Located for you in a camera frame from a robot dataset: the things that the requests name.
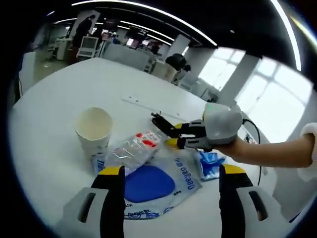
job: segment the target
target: white table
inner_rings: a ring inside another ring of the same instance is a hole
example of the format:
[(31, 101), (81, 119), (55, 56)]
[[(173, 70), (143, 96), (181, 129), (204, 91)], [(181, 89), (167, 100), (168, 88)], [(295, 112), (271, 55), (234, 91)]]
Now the white table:
[[(111, 143), (151, 126), (151, 110), (122, 100), (129, 96), (184, 121), (201, 118), (205, 106), (205, 101), (166, 81), (94, 58), (48, 76), (13, 107), (9, 118), (13, 162), (26, 197), (47, 225), (53, 227), (64, 204), (95, 177), (73, 128), (82, 111), (100, 107), (110, 113), (114, 120)], [(244, 136), (243, 129), (239, 135)], [(256, 184), (259, 168), (240, 166)], [(218, 181), (205, 182), (196, 194), (157, 219), (125, 221), (125, 236), (220, 237), (218, 201)]]

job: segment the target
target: plastic bag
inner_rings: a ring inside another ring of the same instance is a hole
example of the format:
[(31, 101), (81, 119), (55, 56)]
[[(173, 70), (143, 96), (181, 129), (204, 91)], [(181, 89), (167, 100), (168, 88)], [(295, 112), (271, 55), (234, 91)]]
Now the plastic bag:
[(95, 174), (108, 166), (123, 165), (127, 176), (152, 158), (161, 145), (162, 139), (158, 133), (150, 130), (137, 133), (110, 149), (105, 157), (93, 156), (92, 165)]
[(196, 152), (194, 158), (197, 162), (201, 181), (219, 178), (219, 166), (225, 161), (225, 156), (219, 158), (217, 152)]
[(156, 166), (167, 173), (175, 182), (175, 190), (168, 196), (147, 202), (133, 203), (125, 200), (125, 219), (147, 220), (157, 218), (172, 210), (202, 187), (192, 176), (186, 161), (182, 158), (154, 157), (146, 165)]

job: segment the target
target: paper cup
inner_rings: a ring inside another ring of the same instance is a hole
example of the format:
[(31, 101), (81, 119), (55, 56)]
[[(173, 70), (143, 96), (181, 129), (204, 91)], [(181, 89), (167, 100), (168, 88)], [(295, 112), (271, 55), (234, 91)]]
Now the paper cup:
[(106, 154), (112, 124), (111, 116), (101, 108), (89, 108), (79, 116), (75, 131), (87, 159)]

